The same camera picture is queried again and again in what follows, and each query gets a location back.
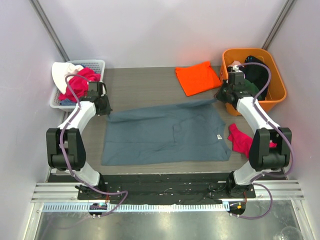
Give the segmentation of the grey-blue t shirt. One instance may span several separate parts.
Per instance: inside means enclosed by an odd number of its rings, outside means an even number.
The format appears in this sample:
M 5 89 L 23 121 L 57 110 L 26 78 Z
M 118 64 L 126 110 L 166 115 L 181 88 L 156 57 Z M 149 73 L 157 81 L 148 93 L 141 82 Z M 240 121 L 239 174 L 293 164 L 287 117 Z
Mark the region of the grey-blue t shirt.
M 231 150 L 215 99 L 130 109 L 107 116 L 104 166 L 225 162 Z

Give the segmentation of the orange t shirt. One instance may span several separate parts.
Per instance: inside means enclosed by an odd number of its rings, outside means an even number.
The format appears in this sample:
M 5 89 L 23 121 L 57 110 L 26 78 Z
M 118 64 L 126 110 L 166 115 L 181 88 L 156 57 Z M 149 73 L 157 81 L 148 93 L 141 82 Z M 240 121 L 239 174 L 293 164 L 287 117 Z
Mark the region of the orange t shirt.
M 219 88 L 222 85 L 210 61 L 189 67 L 176 67 L 175 74 L 187 97 Z

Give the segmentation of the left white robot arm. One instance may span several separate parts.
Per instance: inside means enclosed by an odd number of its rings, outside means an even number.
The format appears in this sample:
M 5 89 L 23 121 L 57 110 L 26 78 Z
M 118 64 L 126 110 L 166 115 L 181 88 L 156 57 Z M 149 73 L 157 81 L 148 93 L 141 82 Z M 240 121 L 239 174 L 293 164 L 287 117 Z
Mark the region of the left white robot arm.
M 109 115 L 111 111 L 106 85 L 91 81 L 88 92 L 77 100 L 67 119 L 46 131 L 48 165 L 70 174 L 80 183 L 79 192 L 97 200 L 107 194 L 107 186 L 102 174 L 87 162 L 82 133 L 93 117 Z

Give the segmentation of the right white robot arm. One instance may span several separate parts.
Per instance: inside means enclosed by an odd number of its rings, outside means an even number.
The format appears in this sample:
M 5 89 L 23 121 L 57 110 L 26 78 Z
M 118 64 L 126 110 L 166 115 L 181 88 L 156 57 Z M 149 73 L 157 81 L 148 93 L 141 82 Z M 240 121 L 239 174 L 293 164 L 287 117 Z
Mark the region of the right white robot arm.
M 223 81 L 216 98 L 231 104 L 247 121 L 254 137 L 249 149 L 248 162 L 232 171 L 225 190 L 228 196 L 236 198 L 258 178 L 267 175 L 282 178 L 282 168 L 290 163 L 292 154 L 292 132 L 280 127 L 260 106 L 258 100 L 246 89 L 245 75 L 242 71 L 232 71 Z

